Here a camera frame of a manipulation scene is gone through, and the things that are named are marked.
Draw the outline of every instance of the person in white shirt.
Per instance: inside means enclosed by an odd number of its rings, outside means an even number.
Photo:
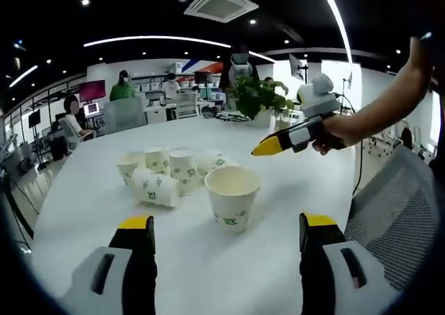
[[[65,101],[63,101],[63,108],[67,113],[65,119],[69,122],[71,128],[73,128],[73,130],[79,136],[86,136],[93,133],[93,131],[90,129],[82,129],[81,125],[79,125],[79,123],[77,122],[75,115],[79,113],[79,101],[77,100],[76,96],[67,96],[65,98]]]
[[[165,97],[168,99],[176,100],[177,93],[181,90],[179,83],[177,83],[175,79],[175,73],[169,73],[167,75],[167,82],[165,82],[162,86],[162,91],[164,92]]]

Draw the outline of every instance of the white paper cup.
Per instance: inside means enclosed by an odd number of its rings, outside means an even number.
[[[193,150],[187,148],[170,152],[170,173],[179,180],[181,195],[192,193],[202,183],[197,173],[197,161]]]
[[[227,156],[217,151],[201,152],[197,158],[197,171],[203,177],[213,169],[238,165],[237,162],[230,160]]]
[[[145,166],[139,166],[131,176],[134,197],[142,202],[175,207],[179,201],[179,181],[156,174]]]
[[[242,232],[259,190],[256,174],[242,167],[222,167],[204,178],[216,222],[228,232]]]
[[[156,174],[170,175],[168,153],[162,147],[151,147],[145,151],[145,165]]]
[[[130,184],[131,174],[140,165],[145,165],[143,152],[125,154],[117,163],[119,172],[126,185]]]

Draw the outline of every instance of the black cable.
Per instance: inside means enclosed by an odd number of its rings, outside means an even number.
[[[28,196],[26,195],[25,192],[23,192],[23,190],[20,188],[19,184],[17,184],[15,181],[13,181],[13,183],[15,184],[15,186],[19,189],[19,191],[25,196],[25,198],[28,200],[29,204],[31,204],[31,206],[33,207],[34,212],[36,212],[37,214],[40,214],[37,209],[35,209],[33,203],[30,201],[30,199],[28,198]]]
[[[22,228],[20,228],[20,224],[19,224],[19,221],[18,221],[18,219],[17,219],[17,216],[15,215],[15,212],[14,212],[13,210],[11,210],[11,211],[12,211],[13,214],[14,214],[14,220],[15,220],[15,223],[17,224],[17,228],[19,229],[19,232],[20,232],[20,234],[21,234],[22,237],[23,237],[23,242],[26,244],[26,246],[28,247],[28,249],[31,250],[31,247],[29,246],[29,243],[26,241],[25,235],[23,234]]]
[[[342,96],[346,99],[346,101],[348,101],[350,108],[353,110],[353,113],[355,113],[354,110],[354,106],[353,104],[350,102],[349,98],[347,98],[347,96],[343,95],[343,94],[336,94],[336,96]],[[360,182],[362,181],[362,168],[363,168],[363,140],[360,140],[360,167],[359,167],[359,179],[357,180],[357,184],[354,187],[354,191],[353,191],[353,196],[355,194],[355,192],[357,192],[357,189],[359,188]]]

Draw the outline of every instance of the pink monitor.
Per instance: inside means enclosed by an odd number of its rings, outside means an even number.
[[[105,80],[82,83],[79,86],[80,102],[105,97]]]

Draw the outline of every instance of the led strip light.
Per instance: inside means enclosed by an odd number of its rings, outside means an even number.
[[[221,42],[212,42],[211,40],[205,40],[205,39],[197,39],[197,38],[188,38],[188,37],[176,37],[172,35],[134,35],[130,37],[118,37],[118,38],[110,38],[110,39],[104,39],[104,40],[98,40],[96,42],[87,42],[83,45],[83,47],[89,47],[99,44],[105,44],[107,42],[121,42],[123,40],[139,40],[139,39],[164,39],[164,40],[183,40],[186,42],[200,42],[202,44],[208,44],[208,45],[215,45],[219,47],[225,47],[226,49],[230,48],[230,45],[223,44]],[[258,58],[270,61],[272,63],[275,63],[276,61],[272,58],[269,58],[267,56],[263,56],[262,54],[258,54],[255,52],[249,51],[249,54],[256,56]]]
[[[353,55],[350,51],[350,45],[349,45],[349,39],[348,35],[346,34],[345,25],[343,24],[343,20],[340,16],[340,11],[335,3],[335,0],[326,0],[329,4],[329,7],[331,7],[332,13],[334,14],[335,20],[337,21],[337,25],[339,26],[341,37],[343,38],[343,43],[345,44],[346,49],[346,55],[348,56],[348,62],[350,64],[353,63]]]
[[[17,83],[19,83],[24,77],[26,77],[27,75],[29,75],[30,73],[34,72],[36,69],[38,69],[39,66],[35,65],[33,67],[31,67],[30,69],[28,69],[25,73],[23,73],[22,75],[20,75],[19,77],[17,77],[10,85],[9,88],[12,88],[13,86],[15,86]]]

